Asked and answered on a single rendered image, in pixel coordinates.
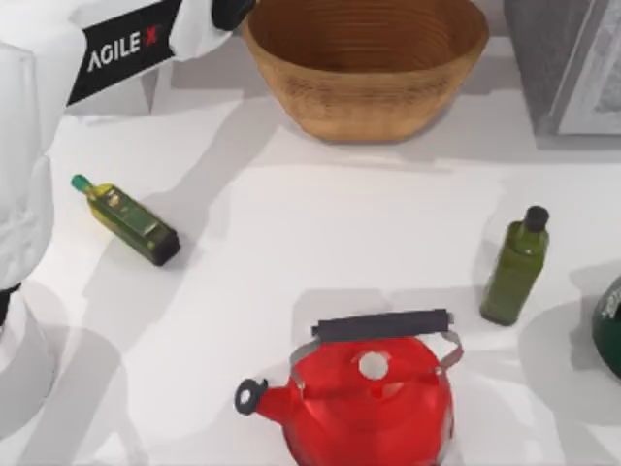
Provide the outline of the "grey cabinet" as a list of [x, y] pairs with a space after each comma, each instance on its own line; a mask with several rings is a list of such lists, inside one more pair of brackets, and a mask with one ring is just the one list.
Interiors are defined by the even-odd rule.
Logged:
[[621, 136], [621, 0], [504, 0], [538, 135]]

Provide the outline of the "green bottle with black cap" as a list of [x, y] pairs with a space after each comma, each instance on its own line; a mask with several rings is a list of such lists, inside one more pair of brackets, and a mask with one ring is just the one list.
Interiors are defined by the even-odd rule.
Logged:
[[534, 205], [507, 227], [479, 307], [484, 319], [502, 326], [518, 320], [545, 262], [548, 221], [549, 211]]

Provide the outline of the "dark green round pot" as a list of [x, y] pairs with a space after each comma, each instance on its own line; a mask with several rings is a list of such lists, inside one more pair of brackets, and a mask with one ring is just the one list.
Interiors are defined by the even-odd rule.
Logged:
[[610, 284], [596, 304], [592, 338], [605, 366], [621, 380], [621, 276]]

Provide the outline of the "brown woven basket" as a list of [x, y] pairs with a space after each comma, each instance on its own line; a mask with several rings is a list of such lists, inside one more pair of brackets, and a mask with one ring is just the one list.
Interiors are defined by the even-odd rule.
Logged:
[[334, 142], [402, 141], [423, 130], [490, 36], [474, 0], [258, 0], [242, 33], [285, 113]]

